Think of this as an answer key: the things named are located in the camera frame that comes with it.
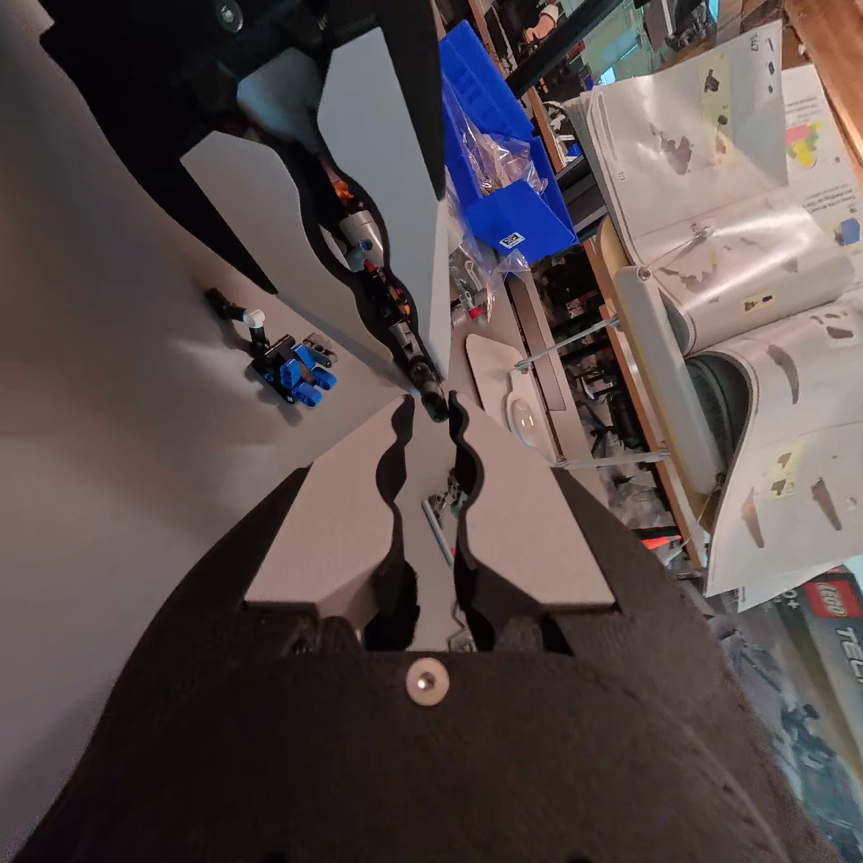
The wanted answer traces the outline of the black metal pole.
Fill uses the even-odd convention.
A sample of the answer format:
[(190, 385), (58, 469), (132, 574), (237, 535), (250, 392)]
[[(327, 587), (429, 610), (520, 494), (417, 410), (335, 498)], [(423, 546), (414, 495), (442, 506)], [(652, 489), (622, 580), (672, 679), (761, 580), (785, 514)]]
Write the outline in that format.
[(506, 78), (516, 99), (521, 99), (546, 73), (552, 70), (568, 52), (622, 5), (622, 1), (584, 1), (558, 24)]

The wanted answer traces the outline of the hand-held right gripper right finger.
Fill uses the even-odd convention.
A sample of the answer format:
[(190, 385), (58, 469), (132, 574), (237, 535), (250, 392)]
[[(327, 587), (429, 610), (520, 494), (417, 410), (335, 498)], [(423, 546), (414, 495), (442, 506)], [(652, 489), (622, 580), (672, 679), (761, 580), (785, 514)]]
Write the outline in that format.
[(478, 652), (524, 625), (539, 650), (567, 652), (557, 619), (614, 610), (616, 599), (565, 491), (581, 487), (480, 406), (449, 392), (458, 516), (454, 581)]

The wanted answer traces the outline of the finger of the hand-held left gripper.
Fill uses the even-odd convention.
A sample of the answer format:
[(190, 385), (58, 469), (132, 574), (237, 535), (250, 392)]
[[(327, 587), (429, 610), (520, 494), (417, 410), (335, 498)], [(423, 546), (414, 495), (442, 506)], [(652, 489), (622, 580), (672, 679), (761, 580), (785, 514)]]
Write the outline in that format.
[(333, 51), (318, 129), (335, 167), (366, 194), (382, 232), (384, 269), (407, 294), (414, 332), (445, 379), (451, 346), (445, 195), (433, 187), (380, 27)]
[(274, 149), (212, 132), (180, 162), (284, 305), (374, 372), (416, 394), (393, 351), (363, 322), (357, 274), (318, 220), (304, 215), (300, 189)]

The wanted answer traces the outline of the large lego vehicle model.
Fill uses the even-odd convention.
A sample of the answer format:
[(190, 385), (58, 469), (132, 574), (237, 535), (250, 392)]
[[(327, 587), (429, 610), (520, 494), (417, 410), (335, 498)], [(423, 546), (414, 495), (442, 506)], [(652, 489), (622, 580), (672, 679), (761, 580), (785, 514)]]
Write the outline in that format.
[(344, 246), (361, 321), (413, 380), (441, 382), (441, 374), (419, 331), (419, 307), (405, 277), (396, 275), (389, 237), (364, 190), (324, 162), (335, 203), (331, 233)]

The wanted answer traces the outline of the white book stand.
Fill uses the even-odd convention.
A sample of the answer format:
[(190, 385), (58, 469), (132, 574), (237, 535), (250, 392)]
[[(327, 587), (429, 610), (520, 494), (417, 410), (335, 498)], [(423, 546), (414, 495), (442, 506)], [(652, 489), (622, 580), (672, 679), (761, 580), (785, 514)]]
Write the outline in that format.
[(630, 399), (647, 451), (664, 452), (656, 469), (660, 489), (687, 553), (706, 566), (711, 533), (703, 519), (725, 466), (653, 270), (630, 265), (610, 217), (585, 250), (605, 302), (601, 331), (620, 369), (617, 392)]

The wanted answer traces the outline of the lego set box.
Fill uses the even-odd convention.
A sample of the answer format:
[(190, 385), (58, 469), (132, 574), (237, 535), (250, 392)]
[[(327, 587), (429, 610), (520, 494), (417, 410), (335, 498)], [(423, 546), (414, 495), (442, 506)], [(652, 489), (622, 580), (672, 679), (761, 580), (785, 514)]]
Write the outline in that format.
[(781, 771), (844, 861), (862, 859), (861, 606), (836, 568), (733, 614), (723, 642)]

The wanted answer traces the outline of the blue and black lego subassembly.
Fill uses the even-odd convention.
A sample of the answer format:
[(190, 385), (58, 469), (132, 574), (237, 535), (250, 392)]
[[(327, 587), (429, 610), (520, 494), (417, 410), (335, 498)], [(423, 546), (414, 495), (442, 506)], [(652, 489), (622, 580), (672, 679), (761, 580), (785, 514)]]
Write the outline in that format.
[(328, 337), (313, 331), (302, 339), (286, 334), (271, 340), (262, 310), (239, 306), (217, 288), (206, 289), (204, 298), (221, 320), (248, 331), (242, 347), (251, 370), (287, 404), (313, 408), (338, 383), (332, 371), (338, 355)]

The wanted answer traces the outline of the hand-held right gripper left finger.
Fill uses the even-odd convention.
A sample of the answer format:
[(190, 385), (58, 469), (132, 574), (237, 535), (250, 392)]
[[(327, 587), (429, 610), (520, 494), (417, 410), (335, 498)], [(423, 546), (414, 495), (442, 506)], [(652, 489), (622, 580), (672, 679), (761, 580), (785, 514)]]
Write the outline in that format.
[(402, 651), (419, 617), (397, 498), (415, 399), (397, 397), (308, 468), (244, 596), (250, 607), (339, 618), (376, 651)]

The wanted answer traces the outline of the blue storage bin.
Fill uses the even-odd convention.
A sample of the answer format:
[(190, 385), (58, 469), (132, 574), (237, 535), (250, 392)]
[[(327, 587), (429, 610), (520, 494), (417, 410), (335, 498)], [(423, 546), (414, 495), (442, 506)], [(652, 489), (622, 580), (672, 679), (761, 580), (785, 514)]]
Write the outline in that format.
[[(439, 43), (445, 129), (445, 165), (474, 236), (506, 255), (534, 263), (577, 243), (543, 141), (513, 96), (468, 21)], [(524, 144), (530, 173), (542, 186), (518, 178), (495, 191), (481, 188), (469, 155), (469, 132), (493, 142)]]

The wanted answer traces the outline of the clear plastic bag of parts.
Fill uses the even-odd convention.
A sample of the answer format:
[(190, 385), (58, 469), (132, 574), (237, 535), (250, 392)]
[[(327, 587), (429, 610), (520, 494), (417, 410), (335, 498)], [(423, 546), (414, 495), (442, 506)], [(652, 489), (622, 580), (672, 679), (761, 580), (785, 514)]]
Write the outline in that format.
[(530, 264), (518, 250), (501, 257), (469, 232), (458, 244), (451, 240), (449, 245), (451, 328), (460, 329), (468, 323), (486, 327), (507, 277), (529, 272)]
[(485, 199), (513, 184), (524, 181), (535, 193), (542, 193), (547, 179), (540, 176), (528, 142), (506, 135), (481, 132), (458, 101), (449, 103), (455, 140), (453, 164), (464, 167), (467, 184)]

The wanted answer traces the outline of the small dark grey lego connector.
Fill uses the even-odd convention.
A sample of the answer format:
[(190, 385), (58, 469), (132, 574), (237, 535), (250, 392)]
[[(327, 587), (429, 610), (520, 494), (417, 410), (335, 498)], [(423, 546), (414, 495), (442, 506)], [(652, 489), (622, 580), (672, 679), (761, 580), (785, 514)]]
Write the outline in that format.
[(412, 374), (414, 388), (418, 391), (420, 401), (426, 409), (426, 413), (435, 423), (444, 423), (449, 417), (449, 405), (447, 398), (434, 374), (420, 374), (419, 369)]

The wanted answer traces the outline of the open lego instruction booklet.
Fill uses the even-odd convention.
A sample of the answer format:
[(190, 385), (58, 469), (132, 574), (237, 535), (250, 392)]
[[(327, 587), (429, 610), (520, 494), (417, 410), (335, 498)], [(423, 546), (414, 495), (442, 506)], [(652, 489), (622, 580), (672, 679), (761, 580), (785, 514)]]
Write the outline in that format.
[(773, 22), (566, 104), (650, 267), (725, 474), (707, 594), (747, 610), (861, 558), (861, 185)]

